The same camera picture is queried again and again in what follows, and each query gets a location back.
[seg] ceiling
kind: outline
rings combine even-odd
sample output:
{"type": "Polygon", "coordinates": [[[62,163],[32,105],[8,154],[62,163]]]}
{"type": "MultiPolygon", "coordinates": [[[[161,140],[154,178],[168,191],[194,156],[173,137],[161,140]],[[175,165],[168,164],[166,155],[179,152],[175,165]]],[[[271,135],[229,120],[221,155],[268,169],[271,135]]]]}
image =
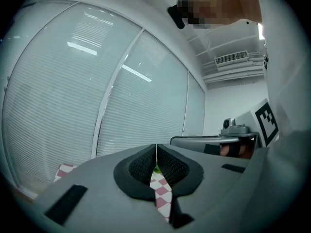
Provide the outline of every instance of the ceiling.
{"type": "MultiPolygon", "coordinates": [[[[158,11],[169,17],[166,9],[176,0],[145,0],[158,11]]],[[[218,73],[214,59],[223,55],[246,50],[250,57],[263,57],[264,40],[259,40],[258,25],[252,21],[240,20],[234,24],[216,29],[194,29],[186,25],[180,30],[194,49],[202,65],[202,76],[218,73]]]]}

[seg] white shirt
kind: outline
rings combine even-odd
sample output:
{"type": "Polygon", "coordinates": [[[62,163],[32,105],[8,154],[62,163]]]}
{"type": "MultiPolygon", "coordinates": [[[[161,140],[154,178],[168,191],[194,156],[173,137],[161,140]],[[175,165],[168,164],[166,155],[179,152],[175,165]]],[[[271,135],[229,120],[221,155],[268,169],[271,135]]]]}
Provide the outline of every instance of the white shirt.
{"type": "Polygon", "coordinates": [[[259,0],[269,57],[269,102],[280,136],[311,129],[311,49],[307,35],[285,0],[259,0]]]}

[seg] camera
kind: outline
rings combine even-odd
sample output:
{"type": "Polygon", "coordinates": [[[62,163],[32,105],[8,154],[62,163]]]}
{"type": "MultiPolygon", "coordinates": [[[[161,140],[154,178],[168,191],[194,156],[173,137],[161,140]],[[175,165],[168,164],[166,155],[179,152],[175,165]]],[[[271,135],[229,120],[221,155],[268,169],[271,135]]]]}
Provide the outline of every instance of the camera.
{"type": "Polygon", "coordinates": [[[235,119],[228,118],[224,120],[223,129],[220,130],[220,134],[228,135],[228,134],[246,134],[248,133],[248,127],[245,124],[235,125],[235,119]]]}

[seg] horizontal blinds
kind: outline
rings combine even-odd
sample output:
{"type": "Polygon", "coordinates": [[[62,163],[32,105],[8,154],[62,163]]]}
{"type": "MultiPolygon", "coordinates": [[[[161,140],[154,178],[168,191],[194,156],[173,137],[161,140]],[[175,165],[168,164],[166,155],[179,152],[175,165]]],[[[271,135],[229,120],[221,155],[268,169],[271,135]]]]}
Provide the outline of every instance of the horizontal blinds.
{"type": "Polygon", "coordinates": [[[20,185],[39,193],[61,164],[90,159],[106,87],[139,31],[121,17],[78,4],[30,42],[3,112],[5,147],[20,185]]]}
{"type": "MultiPolygon", "coordinates": [[[[28,6],[20,9],[14,16],[14,23],[4,36],[2,43],[0,44],[0,71],[1,77],[0,86],[6,87],[12,71],[31,41],[31,39],[56,15],[68,8],[72,3],[65,1],[53,1],[53,2],[38,2],[35,5],[28,6]]],[[[0,106],[3,108],[5,93],[0,93],[0,106]]],[[[2,119],[0,120],[0,146],[3,146],[2,138],[2,119]]],[[[14,170],[8,170],[8,164],[10,161],[8,158],[1,159],[0,164],[1,171],[5,174],[11,173],[14,176],[14,170]]]]}
{"type": "Polygon", "coordinates": [[[187,110],[183,136],[201,136],[204,124],[205,93],[189,73],[187,110]]]}
{"type": "Polygon", "coordinates": [[[144,32],[120,69],[102,120],[97,156],[181,135],[188,72],[144,32]]]}

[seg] person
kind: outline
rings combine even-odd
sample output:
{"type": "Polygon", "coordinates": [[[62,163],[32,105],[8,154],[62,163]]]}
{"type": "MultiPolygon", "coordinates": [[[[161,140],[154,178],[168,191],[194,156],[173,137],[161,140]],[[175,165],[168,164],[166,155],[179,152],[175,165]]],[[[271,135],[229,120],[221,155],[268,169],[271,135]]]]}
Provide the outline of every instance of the person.
{"type": "MultiPolygon", "coordinates": [[[[293,206],[308,180],[311,162],[311,49],[296,14],[285,0],[179,0],[190,24],[228,25],[246,19],[263,26],[269,56],[269,103],[279,140],[267,150],[261,174],[243,216],[242,232],[262,231],[293,206]]],[[[304,210],[287,214],[299,222],[304,210]]]]}
{"type": "MultiPolygon", "coordinates": [[[[234,147],[233,144],[221,144],[220,155],[231,157],[229,154],[231,147],[234,147]]],[[[246,138],[241,140],[241,142],[238,143],[237,147],[240,148],[237,158],[251,159],[254,153],[255,141],[246,138]]]]}

